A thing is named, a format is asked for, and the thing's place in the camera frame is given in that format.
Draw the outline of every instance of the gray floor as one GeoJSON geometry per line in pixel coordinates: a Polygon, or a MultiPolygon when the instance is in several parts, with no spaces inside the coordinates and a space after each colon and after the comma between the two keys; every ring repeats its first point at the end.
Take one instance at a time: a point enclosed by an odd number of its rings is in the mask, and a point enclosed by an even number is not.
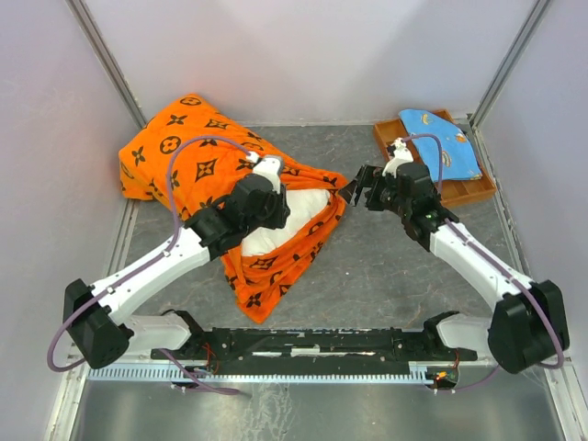
{"type": "MultiPolygon", "coordinates": [[[[382,164],[372,128],[259,128],[297,160],[353,177],[382,164]]],[[[492,201],[455,209],[469,230],[509,262],[492,201]]],[[[128,263],[172,231],[171,216],[142,203],[128,263]]],[[[190,311],[205,328],[255,326],[235,306],[219,262],[181,277],[139,314],[190,311]]],[[[349,208],[340,226],[262,327],[418,328],[439,312],[488,315],[490,309],[448,265],[404,234],[390,213],[349,208]]],[[[465,383],[483,375],[463,367],[465,383]]],[[[189,394],[164,384],[91,381],[73,439],[134,440],[531,440],[563,439],[540,369],[501,373],[456,396],[398,385],[241,384],[237,398],[189,394]]]]}

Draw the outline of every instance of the white wall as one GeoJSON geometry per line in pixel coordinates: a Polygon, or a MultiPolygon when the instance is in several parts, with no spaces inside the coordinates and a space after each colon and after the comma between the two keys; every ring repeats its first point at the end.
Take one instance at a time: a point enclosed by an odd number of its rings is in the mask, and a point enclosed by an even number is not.
{"type": "Polygon", "coordinates": [[[0,6],[2,439],[42,439],[63,289],[105,270],[123,206],[116,152],[135,132],[65,2],[0,6]]]}
{"type": "Polygon", "coordinates": [[[475,110],[534,0],[86,0],[147,118],[189,92],[250,124],[475,110]]]}
{"type": "Polygon", "coordinates": [[[482,125],[537,279],[563,290],[588,394],[588,3],[553,2],[482,125]]]}

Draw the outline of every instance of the orange scarf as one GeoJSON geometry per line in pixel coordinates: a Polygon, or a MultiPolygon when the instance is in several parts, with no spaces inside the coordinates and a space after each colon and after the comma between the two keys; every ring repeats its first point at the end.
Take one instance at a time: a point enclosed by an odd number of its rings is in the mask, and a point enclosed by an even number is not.
{"type": "MultiPolygon", "coordinates": [[[[230,138],[262,156],[276,154],[284,158],[286,167],[280,178],[287,190],[331,191],[322,212],[271,253],[243,257],[238,246],[221,258],[238,306],[253,321],[261,323],[311,265],[341,219],[345,201],[336,191],[346,180],[337,173],[297,163],[252,131],[223,116],[200,96],[187,95],[159,112],[120,151],[123,195],[141,200],[155,198],[169,208],[165,173],[171,153],[182,142],[208,134],[230,138]]],[[[226,142],[197,141],[185,148],[175,160],[171,177],[174,203],[182,220],[229,194],[235,182],[251,173],[252,167],[245,161],[243,152],[226,142]]]]}

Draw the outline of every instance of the wooden tray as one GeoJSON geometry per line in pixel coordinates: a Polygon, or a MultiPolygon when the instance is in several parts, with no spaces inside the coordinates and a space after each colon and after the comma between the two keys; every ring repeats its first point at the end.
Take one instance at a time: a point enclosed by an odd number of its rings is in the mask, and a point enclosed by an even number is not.
{"type": "MultiPolygon", "coordinates": [[[[435,115],[447,121],[453,122],[453,119],[446,110],[437,110],[435,115]]],[[[386,161],[390,159],[386,148],[394,142],[396,138],[408,136],[400,118],[389,121],[381,121],[374,124],[374,137],[382,151],[386,161]]],[[[406,143],[408,149],[413,154],[416,163],[422,163],[423,160],[417,152],[412,142],[406,143]]],[[[481,179],[474,181],[447,181],[443,180],[443,192],[441,193],[441,202],[446,207],[457,207],[459,205],[471,204],[484,199],[491,198],[496,192],[496,185],[488,176],[488,173],[478,161],[481,170],[481,179]]]]}

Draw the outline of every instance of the white pillow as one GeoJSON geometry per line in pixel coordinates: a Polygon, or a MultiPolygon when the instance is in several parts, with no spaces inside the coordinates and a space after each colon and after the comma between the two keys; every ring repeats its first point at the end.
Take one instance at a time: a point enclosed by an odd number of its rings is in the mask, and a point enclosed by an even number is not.
{"type": "Polygon", "coordinates": [[[330,196],[327,190],[319,188],[287,191],[286,201],[290,215],[286,219],[286,226],[279,230],[258,228],[241,242],[241,255],[248,257],[271,253],[292,239],[304,225],[319,214],[327,206],[330,196]]]}

